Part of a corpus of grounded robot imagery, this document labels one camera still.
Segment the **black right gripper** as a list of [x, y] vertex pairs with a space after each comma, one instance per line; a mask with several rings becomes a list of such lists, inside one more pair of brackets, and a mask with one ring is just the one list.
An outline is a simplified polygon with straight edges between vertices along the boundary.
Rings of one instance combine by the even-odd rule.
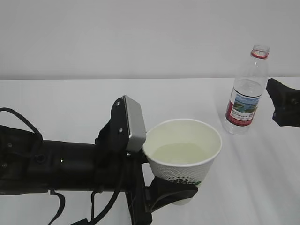
[[300, 91], [269, 79], [266, 86], [275, 110], [272, 119], [280, 127], [300, 127]]

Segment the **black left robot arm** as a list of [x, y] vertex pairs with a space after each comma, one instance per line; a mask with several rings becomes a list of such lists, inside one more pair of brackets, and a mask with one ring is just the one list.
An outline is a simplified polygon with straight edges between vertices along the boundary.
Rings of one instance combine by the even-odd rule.
[[111, 191], [112, 197], [98, 215], [82, 219], [81, 225], [98, 223], [114, 205], [120, 192], [127, 199], [131, 222], [149, 225], [152, 212], [178, 200], [192, 198], [193, 184], [155, 177], [145, 186], [142, 151], [129, 154], [128, 133], [106, 125], [94, 144], [44, 140], [40, 135], [16, 128], [0, 128], [0, 193], [23, 195], [50, 193], [58, 196], [57, 215], [65, 207], [65, 191]]

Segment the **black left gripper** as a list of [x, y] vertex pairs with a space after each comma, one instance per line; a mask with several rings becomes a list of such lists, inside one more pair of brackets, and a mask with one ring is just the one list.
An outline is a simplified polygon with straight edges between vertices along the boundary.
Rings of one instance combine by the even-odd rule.
[[194, 184], [175, 183], [155, 177], [149, 186], [145, 186], [142, 164], [145, 156], [142, 146], [146, 140], [144, 125], [137, 130], [128, 123], [108, 122], [99, 132], [95, 145], [101, 148], [99, 163], [104, 166], [96, 172], [99, 186], [91, 194], [91, 205], [95, 205], [95, 195], [112, 190], [113, 194], [104, 209], [95, 215], [91, 212], [89, 225], [102, 220], [124, 192], [127, 200], [131, 223], [149, 225], [156, 210], [171, 203], [193, 198], [198, 192]]

